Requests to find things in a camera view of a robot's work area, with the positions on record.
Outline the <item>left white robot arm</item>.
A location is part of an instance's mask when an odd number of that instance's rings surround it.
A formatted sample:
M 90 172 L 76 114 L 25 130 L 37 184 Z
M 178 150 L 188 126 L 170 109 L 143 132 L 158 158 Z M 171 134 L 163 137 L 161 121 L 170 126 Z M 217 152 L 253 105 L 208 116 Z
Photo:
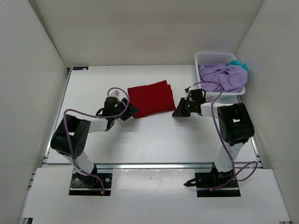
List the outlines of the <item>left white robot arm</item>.
M 62 121 L 56 129 L 50 146 L 65 157 L 74 167 L 75 172 L 82 177 L 82 182 L 92 187 L 98 181 L 97 168 L 84 152 L 88 134 L 107 132 L 116 120 L 128 120 L 140 110 L 128 99 L 107 97 L 104 106 L 95 115 L 86 114 L 74 109 L 67 109 Z

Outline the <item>lilac t shirt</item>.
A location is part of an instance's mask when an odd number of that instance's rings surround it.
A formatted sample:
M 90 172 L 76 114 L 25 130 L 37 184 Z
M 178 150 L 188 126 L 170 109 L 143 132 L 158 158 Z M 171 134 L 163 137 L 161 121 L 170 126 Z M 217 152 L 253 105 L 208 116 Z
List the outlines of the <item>lilac t shirt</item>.
M 242 90 L 248 81 L 247 71 L 234 64 L 199 64 L 200 85 L 207 92 L 236 93 Z

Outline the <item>red t shirt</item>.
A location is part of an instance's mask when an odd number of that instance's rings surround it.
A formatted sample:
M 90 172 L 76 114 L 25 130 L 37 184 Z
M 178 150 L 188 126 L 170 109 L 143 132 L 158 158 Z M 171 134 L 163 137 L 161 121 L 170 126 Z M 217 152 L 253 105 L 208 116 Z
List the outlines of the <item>red t shirt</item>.
M 165 80 L 128 88 L 128 95 L 130 103 L 139 109 L 133 116 L 136 119 L 176 109 L 171 85 Z

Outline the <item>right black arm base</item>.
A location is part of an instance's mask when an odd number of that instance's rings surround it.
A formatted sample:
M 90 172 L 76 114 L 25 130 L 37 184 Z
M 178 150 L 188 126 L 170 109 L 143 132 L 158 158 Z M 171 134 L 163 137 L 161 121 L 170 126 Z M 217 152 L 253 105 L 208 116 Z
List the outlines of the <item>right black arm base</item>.
M 197 198 L 241 196 L 238 182 L 231 174 L 220 177 L 212 172 L 195 173 L 195 177 L 185 182 L 184 186 L 196 187 Z

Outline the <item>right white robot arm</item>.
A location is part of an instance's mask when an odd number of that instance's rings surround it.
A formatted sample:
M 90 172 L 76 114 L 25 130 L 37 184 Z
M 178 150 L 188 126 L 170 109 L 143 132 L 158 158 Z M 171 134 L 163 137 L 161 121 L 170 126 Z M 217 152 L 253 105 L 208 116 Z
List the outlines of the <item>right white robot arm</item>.
M 173 112 L 173 117 L 190 117 L 192 113 L 211 117 L 221 141 L 221 149 L 210 174 L 210 182 L 221 186 L 227 180 L 227 173 L 233 172 L 233 162 L 241 148 L 254 135 L 254 126 L 244 103 L 222 104 L 207 102 L 202 89 L 185 89 L 186 96 Z

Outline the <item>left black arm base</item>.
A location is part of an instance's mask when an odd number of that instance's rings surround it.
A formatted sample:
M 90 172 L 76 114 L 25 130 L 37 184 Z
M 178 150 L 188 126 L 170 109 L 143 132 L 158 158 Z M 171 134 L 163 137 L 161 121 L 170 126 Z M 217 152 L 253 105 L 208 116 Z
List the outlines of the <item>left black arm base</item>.
M 110 196 L 112 187 L 113 170 L 98 170 L 98 177 L 103 182 L 102 185 L 95 177 L 81 175 L 75 170 L 72 172 L 72 177 L 69 187 L 70 196 Z

